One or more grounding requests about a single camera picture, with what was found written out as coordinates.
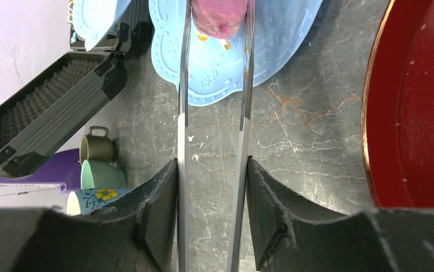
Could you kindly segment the pink mousse cake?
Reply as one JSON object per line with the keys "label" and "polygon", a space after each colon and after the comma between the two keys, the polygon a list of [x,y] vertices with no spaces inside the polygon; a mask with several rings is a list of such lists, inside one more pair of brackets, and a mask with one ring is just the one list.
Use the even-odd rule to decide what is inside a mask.
{"label": "pink mousse cake", "polygon": [[196,29],[216,39],[230,39],[244,22],[247,0],[195,0],[190,2]]}

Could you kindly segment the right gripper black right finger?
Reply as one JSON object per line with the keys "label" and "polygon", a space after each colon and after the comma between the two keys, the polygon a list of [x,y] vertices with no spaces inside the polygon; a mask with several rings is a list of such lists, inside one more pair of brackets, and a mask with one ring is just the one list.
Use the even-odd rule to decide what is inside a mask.
{"label": "right gripper black right finger", "polygon": [[258,271],[434,271],[434,209],[327,209],[256,160],[246,200]]}

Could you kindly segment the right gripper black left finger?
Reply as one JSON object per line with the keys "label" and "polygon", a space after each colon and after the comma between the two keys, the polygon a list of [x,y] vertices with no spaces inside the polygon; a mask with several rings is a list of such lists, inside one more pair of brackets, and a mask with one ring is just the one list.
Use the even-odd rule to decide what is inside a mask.
{"label": "right gripper black left finger", "polygon": [[0,209],[0,271],[170,271],[177,185],[172,159],[88,215]]}

